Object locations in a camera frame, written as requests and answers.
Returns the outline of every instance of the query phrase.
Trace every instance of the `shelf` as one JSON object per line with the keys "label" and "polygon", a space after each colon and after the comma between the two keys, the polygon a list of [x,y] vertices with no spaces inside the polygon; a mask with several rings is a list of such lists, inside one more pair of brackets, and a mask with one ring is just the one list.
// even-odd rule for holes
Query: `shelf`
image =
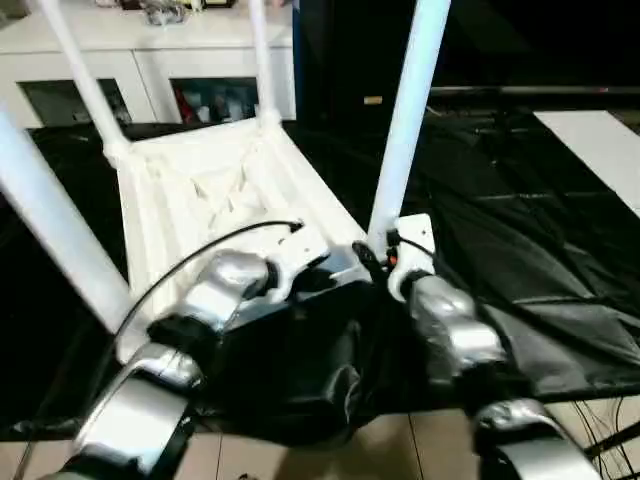
{"label": "shelf", "polygon": [[[63,11],[80,48],[101,50],[159,50],[247,48],[253,46],[246,1],[233,8],[201,14],[188,11],[182,24],[155,27],[142,11],[99,8],[89,0],[68,0]],[[271,47],[291,48],[291,6],[267,8],[267,39]],[[0,31],[0,54],[58,52],[60,49],[40,12]]]}

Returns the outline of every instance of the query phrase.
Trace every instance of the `glass cabinet door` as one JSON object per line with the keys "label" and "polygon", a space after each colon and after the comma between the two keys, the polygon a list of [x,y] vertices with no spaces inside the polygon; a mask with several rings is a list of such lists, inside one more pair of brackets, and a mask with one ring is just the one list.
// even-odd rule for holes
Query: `glass cabinet door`
{"label": "glass cabinet door", "polygon": [[256,115],[255,78],[172,78],[170,82],[184,123],[217,125]]}
{"label": "glass cabinet door", "polygon": [[[116,81],[103,78],[98,83],[118,121],[131,123],[131,115]],[[73,81],[26,81],[18,82],[18,85],[43,126],[63,127],[91,122],[91,116]]]}

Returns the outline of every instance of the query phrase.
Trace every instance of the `white plastic bracket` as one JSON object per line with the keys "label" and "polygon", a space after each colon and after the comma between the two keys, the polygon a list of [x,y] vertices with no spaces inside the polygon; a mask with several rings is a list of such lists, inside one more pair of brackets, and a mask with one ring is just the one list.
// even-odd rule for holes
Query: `white plastic bracket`
{"label": "white plastic bracket", "polygon": [[[400,217],[396,220],[395,227],[400,237],[411,240],[430,252],[435,252],[431,218],[426,213]],[[387,288],[393,298],[405,303],[406,299],[400,292],[400,288],[407,275],[418,271],[435,273],[435,269],[433,260],[413,245],[401,241],[397,249],[398,262],[389,275]]]}
{"label": "white plastic bracket", "polygon": [[329,244],[314,226],[304,226],[283,239],[267,257],[278,269],[278,287],[268,292],[269,302],[284,301],[298,274],[328,255]]}

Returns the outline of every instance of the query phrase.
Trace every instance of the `black object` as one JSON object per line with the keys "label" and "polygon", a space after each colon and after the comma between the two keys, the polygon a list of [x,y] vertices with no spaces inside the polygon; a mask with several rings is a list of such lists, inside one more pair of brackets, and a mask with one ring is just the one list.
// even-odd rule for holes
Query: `black object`
{"label": "black object", "polygon": [[186,353],[201,369],[213,365],[221,341],[209,325],[175,314],[153,322],[147,334],[154,343]]}
{"label": "black object", "polygon": [[373,281],[375,283],[382,284],[386,280],[387,274],[376,258],[376,254],[373,253],[371,248],[369,248],[369,245],[365,242],[357,241],[353,242],[351,248],[353,248],[358,260],[360,260],[360,263],[362,263],[362,265],[369,271],[369,275],[371,275]]}
{"label": "black object", "polygon": [[169,442],[164,447],[158,462],[155,464],[147,480],[173,480],[184,458],[189,440],[195,431],[195,423],[186,414],[178,423]]}
{"label": "black object", "polygon": [[587,457],[593,459],[612,448],[616,448],[618,445],[622,445],[623,443],[638,437],[640,437],[640,422],[635,422],[619,432],[603,438],[602,440],[585,448],[584,453]]}
{"label": "black object", "polygon": [[[554,401],[640,392],[638,218],[532,117],[429,119],[426,126],[403,214],[431,214],[438,256],[476,297],[535,394]],[[140,139],[183,129],[134,125],[125,133]],[[366,227],[384,136],[285,129]],[[117,180],[96,132],[82,126],[33,136],[126,272]],[[69,436],[111,337],[10,207],[0,213],[0,258],[14,280],[3,296],[0,355],[13,367],[0,398],[2,438]],[[50,302],[34,301],[34,278]],[[224,352],[233,368],[214,379],[220,388],[203,392],[200,412],[227,431],[302,445],[342,440],[382,413],[457,404],[450,386],[427,378],[426,342],[384,285],[325,295],[293,298],[290,309],[234,331]],[[65,363],[65,381],[34,421]]]}
{"label": "black object", "polygon": [[637,473],[632,473],[630,475],[625,475],[623,477],[618,477],[615,480],[636,480],[638,478],[639,474]]}
{"label": "black object", "polygon": [[202,5],[206,8],[231,8],[236,0],[203,0]]}
{"label": "black object", "polygon": [[220,245],[221,243],[224,243],[227,240],[230,240],[243,233],[250,232],[252,230],[258,230],[261,228],[270,227],[270,226],[276,226],[276,225],[288,226],[292,232],[302,227],[300,223],[291,222],[287,220],[267,220],[264,222],[253,223],[244,227],[240,227],[236,230],[233,230],[232,232],[226,233],[218,238],[215,238],[207,242],[203,246],[197,248],[196,250],[191,252],[189,255],[187,255],[180,261],[178,261],[169,270],[163,273],[160,276],[160,278],[158,278],[155,282],[153,282],[151,286],[147,288],[142,295],[140,295],[140,297],[135,301],[133,306],[126,313],[126,315],[124,316],[124,319],[122,320],[122,323],[120,324],[120,326],[118,327],[118,330],[114,335],[114,340],[107,346],[107,348],[104,349],[102,354],[102,359],[98,363],[98,367],[96,369],[96,372],[94,373],[95,380],[93,383],[93,388],[90,389],[89,395],[87,396],[87,409],[97,398],[97,395],[100,391],[100,386],[104,383],[105,373],[107,372],[109,363],[112,360],[113,355],[115,353],[116,339],[118,339],[126,331],[126,329],[129,327],[129,324],[136,318],[136,315],[140,310],[140,308],[142,308],[145,302],[151,297],[153,293],[156,292],[156,290],[158,290],[159,287],[164,285],[164,283],[167,280],[169,280],[177,272],[182,270],[185,265],[189,264],[193,260],[196,260],[197,258],[200,258],[203,254],[205,254],[215,246]]}
{"label": "black object", "polygon": [[501,458],[501,455],[497,452],[495,455],[486,455],[480,460],[479,478],[521,480],[521,477],[518,475],[518,472],[511,462]]}
{"label": "black object", "polygon": [[120,7],[123,10],[141,10],[140,0],[120,0]]}
{"label": "black object", "polygon": [[494,403],[533,396],[528,379],[508,362],[480,363],[464,370],[455,387],[464,395],[459,402],[469,418]]}
{"label": "black object", "polygon": [[53,475],[53,479],[68,480],[75,475],[86,480],[144,480],[145,478],[138,472],[136,465],[117,467],[98,457],[76,455],[65,463],[60,472]]}
{"label": "black object", "polygon": [[[298,120],[310,127],[385,132],[415,0],[304,0],[296,38]],[[640,5],[598,8],[551,0],[451,2],[429,104],[637,108],[635,18]]]}

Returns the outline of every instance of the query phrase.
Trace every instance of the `white cabinet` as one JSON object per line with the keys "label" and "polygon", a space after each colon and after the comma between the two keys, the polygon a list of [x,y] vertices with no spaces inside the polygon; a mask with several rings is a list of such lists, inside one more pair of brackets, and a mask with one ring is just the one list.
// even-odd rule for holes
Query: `white cabinet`
{"label": "white cabinet", "polygon": [[[89,52],[86,59],[121,120],[155,121],[132,52]],[[0,72],[0,100],[21,126],[59,126],[85,120],[82,101],[62,54],[0,55]]]}
{"label": "white cabinet", "polygon": [[[252,116],[256,60],[246,0],[154,27],[142,12],[65,0],[63,12],[117,116],[227,122]],[[291,8],[267,9],[276,106],[295,118]],[[88,121],[51,29],[35,12],[0,31],[0,102],[23,127]]]}
{"label": "white cabinet", "polygon": [[[251,48],[207,50],[157,50],[134,52],[138,67],[153,110],[159,122],[184,121],[176,94],[183,95],[192,81],[192,95],[208,95],[208,99],[188,98],[189,103],[207,104],[210,118],[219,101],[231,103],[223,91],[237,92],[235,103],[245,107],[250,98],[257,98],[255,91],[256,61]],[[272,48],[271,62],[274,75],[276,106],[285,119],[295,118],[295,93],[293,80],[293,53],[290,48]],[[229,110],[228,105],[221,105]]]}

